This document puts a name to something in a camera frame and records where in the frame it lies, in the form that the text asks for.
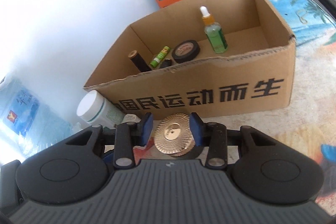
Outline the white power adapter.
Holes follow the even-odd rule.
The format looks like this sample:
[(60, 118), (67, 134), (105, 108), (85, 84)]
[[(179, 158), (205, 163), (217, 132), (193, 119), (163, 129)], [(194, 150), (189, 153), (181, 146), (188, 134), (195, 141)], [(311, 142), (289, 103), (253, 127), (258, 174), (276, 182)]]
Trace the white power adapter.
[(127, 123), (127, 122), (134, 122), (134, 123), (138, 123), (140, 122), (141, 119), (135, 115), (135, 114), (126, 114), (122, 120), (122, 123)]

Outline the gold lid dark jar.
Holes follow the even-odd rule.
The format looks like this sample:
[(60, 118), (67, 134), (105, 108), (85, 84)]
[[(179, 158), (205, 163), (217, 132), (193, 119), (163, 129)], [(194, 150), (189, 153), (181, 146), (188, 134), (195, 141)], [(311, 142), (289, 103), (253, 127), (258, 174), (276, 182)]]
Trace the gold lid dark jar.
[(179, 159), (196, 159), (203, 147), (196, 146), (189, 127), (189, 116), (175, 113), (164, 118), (154, 131), (156, 149), (168, 156)]

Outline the white green pill bottle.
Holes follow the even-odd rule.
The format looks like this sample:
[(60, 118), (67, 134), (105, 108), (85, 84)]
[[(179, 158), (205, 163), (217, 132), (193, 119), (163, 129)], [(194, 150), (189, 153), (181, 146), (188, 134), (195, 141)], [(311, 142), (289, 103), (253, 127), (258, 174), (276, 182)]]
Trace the white green pill bottle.
[(114, 129), (122, 123), (125, 114), (98, 91), (88, 92), (80, 101), (76, 114), (90, 125), (100, 124)]

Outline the black gold cylinder tube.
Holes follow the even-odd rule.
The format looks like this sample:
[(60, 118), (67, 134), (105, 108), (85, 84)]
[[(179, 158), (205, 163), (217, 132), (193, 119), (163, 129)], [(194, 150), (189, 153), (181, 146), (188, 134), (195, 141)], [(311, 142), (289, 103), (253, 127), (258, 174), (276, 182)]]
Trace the black gold cylinder tube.
[(147, 65), (146, 61), (138, 53), (138, 51), (133, 50), (128, 54), (130, 61), (137, 67), (140, 72), (149, 72), (151, 68)]

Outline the black car key fob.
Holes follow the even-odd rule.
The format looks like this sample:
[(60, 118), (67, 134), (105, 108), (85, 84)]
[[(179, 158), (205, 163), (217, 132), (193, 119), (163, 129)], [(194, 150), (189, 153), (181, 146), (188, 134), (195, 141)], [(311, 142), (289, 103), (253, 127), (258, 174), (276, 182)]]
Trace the black car key fob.
[(170, 67), (170, 66), (172, 66), (173, 65), (173, 61), (172, 61), (172, 59), (165, 59), (162, 63), (161, 63), (161, 65), (160, 65), (160, 69), (163, 69), (163, 68), (167, 68), (167, 67)]

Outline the green lip balm tube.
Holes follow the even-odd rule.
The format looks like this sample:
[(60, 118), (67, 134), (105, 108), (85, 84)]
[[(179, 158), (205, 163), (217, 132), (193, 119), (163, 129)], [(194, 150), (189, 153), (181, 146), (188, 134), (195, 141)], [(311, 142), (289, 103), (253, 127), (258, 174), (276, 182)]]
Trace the green lip balm tube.
[(150, 62), (152, 68), (156, 68), (158, 64), (167, 56), (170, 51), (170, 47), (164, 46), (161, 51), (155, 56), (154, 59)]

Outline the black electrical tape roll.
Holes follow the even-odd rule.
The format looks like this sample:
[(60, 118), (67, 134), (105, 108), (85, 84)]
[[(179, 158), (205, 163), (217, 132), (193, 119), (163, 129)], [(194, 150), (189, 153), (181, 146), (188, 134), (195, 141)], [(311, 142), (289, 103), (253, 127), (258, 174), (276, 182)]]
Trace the black electrical tape roll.
[(171, 56), (176, 63), (181, 64), (195, 59), (200, 51), (201, 48), (195, 40), (186, 40), (174, 48)]

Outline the green dropper bottle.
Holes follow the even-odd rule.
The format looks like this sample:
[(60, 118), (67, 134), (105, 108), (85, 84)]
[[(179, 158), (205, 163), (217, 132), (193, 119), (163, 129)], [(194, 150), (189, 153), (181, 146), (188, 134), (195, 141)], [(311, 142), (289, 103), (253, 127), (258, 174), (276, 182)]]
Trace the green dropper bottle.
[(205, 34), (215, 53), (224, 53), (228, 49), (221, 25), (215, 21), (207, 7), (201, 6), (202, 21), (205, 25)]

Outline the blue water jug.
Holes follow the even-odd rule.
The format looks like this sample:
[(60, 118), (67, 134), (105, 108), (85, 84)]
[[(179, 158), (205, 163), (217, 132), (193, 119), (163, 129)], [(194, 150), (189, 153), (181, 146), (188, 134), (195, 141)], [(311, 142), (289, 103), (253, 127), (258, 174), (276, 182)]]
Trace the blue water jug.
[(1, 81), (1, 164), (28, 157), (70, 137), (76, 128), (15, 77)]

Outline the large brown cardboard box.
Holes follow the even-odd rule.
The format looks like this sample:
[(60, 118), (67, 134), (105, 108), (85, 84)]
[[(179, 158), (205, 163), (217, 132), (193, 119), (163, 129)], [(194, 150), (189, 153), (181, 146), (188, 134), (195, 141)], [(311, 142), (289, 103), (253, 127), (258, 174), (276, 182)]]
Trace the large brown cardboard box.
[[(224, 53), (213, 51), (201, 6), (222, 27)], [(164, 46), (186, 40), (201, 51), (185, 63), (142, 73), (128, 58), (136, 50), (150, 62)], [(294, 69), (294, 33), (269, 0), (183, 0), (128, 25), (84, 89), (98, 91), (125, 113), (217, 117), (288, 106)]]

